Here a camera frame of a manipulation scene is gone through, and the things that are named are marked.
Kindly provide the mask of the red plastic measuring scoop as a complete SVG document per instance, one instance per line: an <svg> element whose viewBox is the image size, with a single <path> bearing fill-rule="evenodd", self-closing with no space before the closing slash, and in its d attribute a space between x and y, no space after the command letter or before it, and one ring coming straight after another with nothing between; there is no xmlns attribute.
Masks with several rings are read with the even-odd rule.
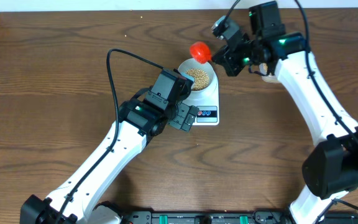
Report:
<svg viewBox="0 0 358 224"><path fill-rule="evenodd" d="M198 63L204 64L212 59L211 51L204 42L195 42L190 46L189 51Z"/></svg>

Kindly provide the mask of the light blue round bowl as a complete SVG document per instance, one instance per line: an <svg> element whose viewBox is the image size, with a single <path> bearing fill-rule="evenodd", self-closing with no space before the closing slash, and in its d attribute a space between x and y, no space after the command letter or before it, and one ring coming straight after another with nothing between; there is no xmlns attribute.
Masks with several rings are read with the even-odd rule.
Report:
<svg viewBox="0 0 358 224"><path fill-rule="evenodd" d="M213 82L214 82L214 70L212 68L212 66L206 62L204 64L198 63L195 59L191 58L188 60L185 60L178 68L178 71L184 75L186 74L186 71L191 69L191 68L198 68L198 69L202 69L204 70L208 76L209 76L209 85L207 88L205 88L204 90L200 90L200 91L205 91L205 90L209 90L212 88L213 86Z"/></svg>

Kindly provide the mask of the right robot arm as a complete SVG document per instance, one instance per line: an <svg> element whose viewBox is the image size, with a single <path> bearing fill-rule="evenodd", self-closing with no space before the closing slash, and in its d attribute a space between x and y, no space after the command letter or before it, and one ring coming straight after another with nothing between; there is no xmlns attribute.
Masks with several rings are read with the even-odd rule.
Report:
<svg viewBox="0 0 358 224"><path fill-rule="evenodd" d="M230 77L258 66L257 74L281 83L310 131L314 150L302 165L305 182L285 223L321 223L328 210L358 188L358 122L342 107L322 76L309 32L288 33L276 1L249 9L252 35L229 16L212 26L225 41L212 57Z"/></svg>

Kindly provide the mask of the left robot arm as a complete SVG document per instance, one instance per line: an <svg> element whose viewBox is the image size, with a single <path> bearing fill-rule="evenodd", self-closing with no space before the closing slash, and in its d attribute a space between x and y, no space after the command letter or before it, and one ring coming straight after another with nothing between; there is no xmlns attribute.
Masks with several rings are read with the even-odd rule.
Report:
<svg viewBox="0 0 358 224"><path fill-rule="evenodd" d="M188 132L199 109L183 100L194 78L163 69L153 86L124 101L101 144L77 171L45 199L31 195L22 205L21 223L120 223L120 214L98 201L118 174L166 125Z"/></svg>

